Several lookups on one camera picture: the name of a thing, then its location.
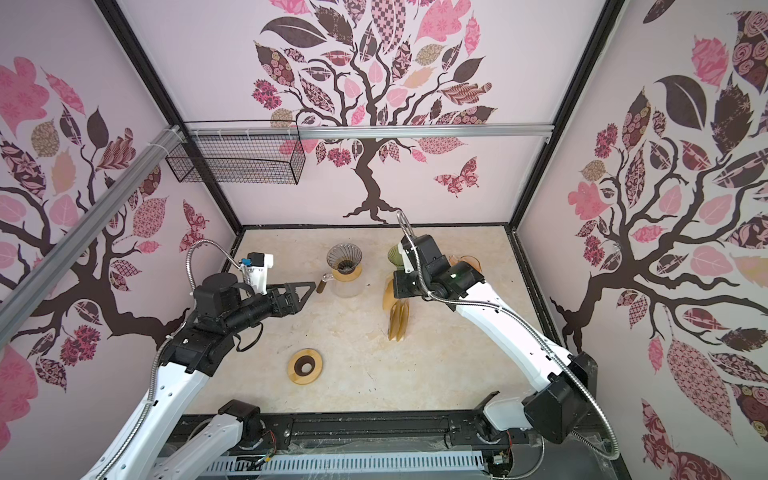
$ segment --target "wire mesh basket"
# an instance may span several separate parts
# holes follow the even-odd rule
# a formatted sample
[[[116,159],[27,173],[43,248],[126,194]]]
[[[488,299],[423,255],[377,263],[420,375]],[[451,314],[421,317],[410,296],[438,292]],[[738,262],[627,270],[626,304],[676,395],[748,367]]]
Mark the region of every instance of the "wire mesh basket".
[[[192,131],[189,140],[197,145],[203,156],[190,157],[184,144],[178,144],[166,161],[180,182],[295,185],[299,183],[306,155],[296,122],[283,121],[280,126],[295,128],[287,133],[281,128],[281,133],[275,134],[202,134]],[[198,160],[202,160],[207,169],[196,168],[194,161]]]

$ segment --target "tree decal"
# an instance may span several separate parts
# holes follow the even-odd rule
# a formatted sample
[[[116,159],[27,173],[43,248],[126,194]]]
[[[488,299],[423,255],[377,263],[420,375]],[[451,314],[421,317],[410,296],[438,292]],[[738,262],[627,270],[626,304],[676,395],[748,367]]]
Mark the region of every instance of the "tree decal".
[[[364,24],[360,20],[368,3],[372,20]],[[298,110],[288,111],[289,119],[295,115],[302,125],[337,127],[484,124],[495,110],[473,105],[492,84],[469,83],[482,62],[482,58],[469,58],[481,37],[480,24],[474,15],[468,15],[469,0],[458,0],[455,5],[452,0],[309,2],[311,9],[305,2],[272,0],[272,4],[287,14],[316,22],[302,16],[275,18],[261,32],[278,35],[285,45],[266,46],[260,44],[261,39],[255,44],[271,83],[257,80],[252,96],[274,110],[273,123],[283,118],[286,109],[280,107],[288,101],[298,105]],[[406,37],[410,22],[419,22],[415,38]],[[452,38],[457,33],[461,38]],[[263,37],[272,38],[271,34]],[[412,51],[426,37],[438,43]],[[328,51],[310,57],[307,49],[319,45]],[[444,102],[457,107],[444,111]],[[307,152],[315,151],[318,164],[328,159],[336,167],[349,165],[365,186],[366,199],[345,218],[368,212],[372,220],[386,223],[379,212],[392,212],[396,207],[382,199],[371,162],[376,158],[400,162],[406,155],[426,162],[425,154],[444,154],[464,143],[448,137],[422,138],[417,144],[399,138],[360,138],[309,141],[303,146]],[[471,170],[465,166],[460,175],[440,175],[434,180],[458,194],[476,184],[475,159],[468,159],[468,164]]]
[[[0,231],[6,240],[0,242],[0,269],[15,267],[14,271],[21,271],[16,277],[0,273],[0,284],[10,290],[95,205],[97,186],[103,182],[104,187],[99,188],[109,188],[114,183],[108,171],[127,168],[136,155],[130,128],[111,140],[98,108],[85,115],[82,100],[66,82],[46,73],[51,93],[35,84],[37,73],[31,61],[16,58],[14,64],[17,74],[0,67],[0,79],[13,75],[10,83],[0,81],[3,98],[19,99],[24,104],[27,96],[19,92],[40,99],[57,94],[61,110],[33,129],[29,144],[37,154],[35,158],[30,150],[20,147],[21,139],[8,133],[15,135],[21,121],[37,120],[49,113],[37,101],[16,108],[15,100],[9,100],[0,108],[12,127],[11,132],[0,131],[2,158],[9,171],[9,178],[0,187]],[[82,180],[76,178],[75,162],[87,172]],[[163,324],[154,317],[121,312],[116,301],[116,296],[131,291],[131,277],[141,275],[130,258],[153,253],[161,246],[151,240],[165,217],[167,199],[151,196],[160,181],[161,171],[156,167],[72,265],[77,283],[40,303],[31,316],[48,317],[47,323],[13,336],[12,340],[36,338],[27,358],[39,379],[66,391],[67,368],[97,356],[99,342],[106,336],[136,333],[149,336],[159,346],[180,325],[183,314]],[[196,222],[204,227],[203,220]],[[122,243],[132,237],[137,238],[133,243]]]
[[[737,44],[762,41],[765,55],[759,55],[764,61],[768,16],[732,15],[738,22]],[[650,333],[648,359],[654,371],[666,364],[680,391],[731,437],[733,393],[742,413],[768,442],[768,390],[743,384],[766,382],[768,377],[763,367],[742,355],[762,349],[768,333],[739,327],[733,319],[716,319],[707,310],[730,304],[768,315],[768,306],[757,298],[744,298],[733,290],[744,282],[768,286],[768,259],[754,252],[768,247],[768,216],[742,218],[747,202],[754,207],[766,201],[768,180],[763,174],[768,148],[737,150],[756,127],[751,137],[760,133],[750,95],[755,95],[755,88],[757,96],[765,91],[764,76],[760,70],[739,72],[742,64],[736,52],[733,67],[727,66],[729,55],[716,38],[695,38],[694,44],[696,76],[704,84],[723,79],[725,85],[716,85],[721,86],[717,99],[707,104],[704,88],[711,86],[685,75],[662,78],[657,83],[665,87],[666,108],[651,105],[643,90],[621,127],[609,124],[598,133],[594,149],[598,158],[581,171],[584,181],[568,195],[574,213],[586,222],[575,234],[584,241],[584,258],[591,269],[586,294],[576,310],[551,301],[565,321],[563,337],[566,342],[572,339],[580,352],[582,330],[595,304],[606,291],[618,291],[616,308],[626,312],[629,328],[647,328]],[[729,75],[724,68],[732,68]],[[681,126],[675,130],[680,137],[666,134],[667,119]],[[698,144],[686,137],[687,132]],[[703,142],[702,133],[711,142]],[[693,224],[696,229],[687,229]],[[734,246],[743,254],[728,255],[726,247]],[[681,295],[680,287],[697,287],[697,294]],[[702,353],[682,341],[680,333],[703,346],[724,346],[732,352]],[[668,462],[678,471],[703,468],[709,472],[706,478],[727,477],[695,455],[674,454],[666,437],[646,437],[648,459],[658,468]]]

